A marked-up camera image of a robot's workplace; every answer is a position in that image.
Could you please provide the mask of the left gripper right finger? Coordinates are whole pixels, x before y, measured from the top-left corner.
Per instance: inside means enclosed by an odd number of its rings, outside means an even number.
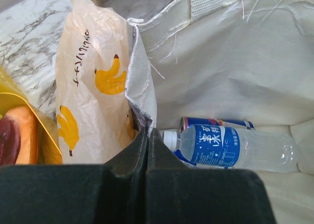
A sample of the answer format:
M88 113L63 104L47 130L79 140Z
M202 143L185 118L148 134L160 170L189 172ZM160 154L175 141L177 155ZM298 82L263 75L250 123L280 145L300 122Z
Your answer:
M153 129L148 144L146 223L273 224L258 175L242 169L191 169Z

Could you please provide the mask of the blue label water bottle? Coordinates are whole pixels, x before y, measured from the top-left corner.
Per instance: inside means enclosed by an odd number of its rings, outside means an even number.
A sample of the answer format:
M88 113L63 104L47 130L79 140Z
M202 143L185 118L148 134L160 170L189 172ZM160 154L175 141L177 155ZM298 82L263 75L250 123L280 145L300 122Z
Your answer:
M164 131L162 139L197 165L271 172L291 172L297 165L295 140L277 132L196 124L181 133Z

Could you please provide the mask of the banana print plastic bag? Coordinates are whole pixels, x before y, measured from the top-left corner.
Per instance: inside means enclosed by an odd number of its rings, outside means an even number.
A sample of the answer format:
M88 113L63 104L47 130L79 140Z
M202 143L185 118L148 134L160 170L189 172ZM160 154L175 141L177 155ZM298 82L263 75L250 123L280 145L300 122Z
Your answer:
M90 0L70 0L56 55L56 119L65 164L103 164L134 134L125 98L126 20Z

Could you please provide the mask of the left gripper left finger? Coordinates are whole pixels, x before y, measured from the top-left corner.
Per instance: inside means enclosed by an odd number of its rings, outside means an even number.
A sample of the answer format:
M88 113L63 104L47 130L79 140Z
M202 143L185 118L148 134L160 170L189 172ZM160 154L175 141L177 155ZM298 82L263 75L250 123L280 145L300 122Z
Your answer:
M142 224L147 129L105 164L0 169L3 224Z

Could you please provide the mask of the beige canvas tote bag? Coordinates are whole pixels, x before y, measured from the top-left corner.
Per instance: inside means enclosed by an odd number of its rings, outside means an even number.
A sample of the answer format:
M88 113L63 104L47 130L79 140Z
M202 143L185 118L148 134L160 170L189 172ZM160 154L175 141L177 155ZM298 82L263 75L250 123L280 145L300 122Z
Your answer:
M291 132L299 171L262 173L281 224L314 221L314 0L174 0L127 20L126 98L150 129L182 116Z

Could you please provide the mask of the blue red bull can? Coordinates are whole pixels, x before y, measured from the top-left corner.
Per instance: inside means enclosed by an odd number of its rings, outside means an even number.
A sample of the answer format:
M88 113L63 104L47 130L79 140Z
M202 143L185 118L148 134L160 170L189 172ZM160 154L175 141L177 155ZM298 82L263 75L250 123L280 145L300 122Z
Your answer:
M225 126L225 127L255 130L253 123L246 120L183 117L180 123L180 132L182 132L186 128L189 128L191 125L195 125L195 124Z

